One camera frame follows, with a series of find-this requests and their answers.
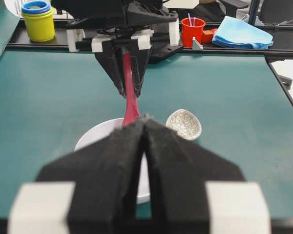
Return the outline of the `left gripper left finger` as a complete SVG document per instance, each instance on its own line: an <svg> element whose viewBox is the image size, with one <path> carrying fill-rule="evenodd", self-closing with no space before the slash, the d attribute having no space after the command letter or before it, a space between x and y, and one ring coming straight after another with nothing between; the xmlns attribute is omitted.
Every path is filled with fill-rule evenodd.
<svg viewBox="0 0 293 234"><path fill-rule="evenodd" d="M135 216L142 119L42 167L10 210L10 234L68 234L70 224L111 234L117 218Z"/></svg>

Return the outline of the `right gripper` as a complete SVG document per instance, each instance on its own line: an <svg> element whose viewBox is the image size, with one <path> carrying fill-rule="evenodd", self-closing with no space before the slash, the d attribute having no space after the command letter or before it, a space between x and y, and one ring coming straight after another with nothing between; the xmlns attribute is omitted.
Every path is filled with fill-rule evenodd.
<svg viewBox="0 0 293 234"><path fill-rule="evenodd" d="M178 14L164 7L162 0L53 0L51 5L57 10L68 12L75 19L66 25L71 53L78 52L76 43L84 39L85 29L97 32L91 42L92 52L124 98L123 51L114 45L113 39L130 38L129 51L136 98L141 94L144 74L153 50L153 26L166 24L170 45L179 44Z"/></svg>

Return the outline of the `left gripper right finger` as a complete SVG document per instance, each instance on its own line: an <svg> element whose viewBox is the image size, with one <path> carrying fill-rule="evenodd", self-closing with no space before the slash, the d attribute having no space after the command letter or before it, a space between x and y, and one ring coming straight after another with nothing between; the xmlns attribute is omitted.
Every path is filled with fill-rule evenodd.
<svg viewBox="0 0 293 234"><path fill-rule="evenodd" d="M262 190L239 166L152 119L143 136L151 213L164 233L271 233Z"/></svg>

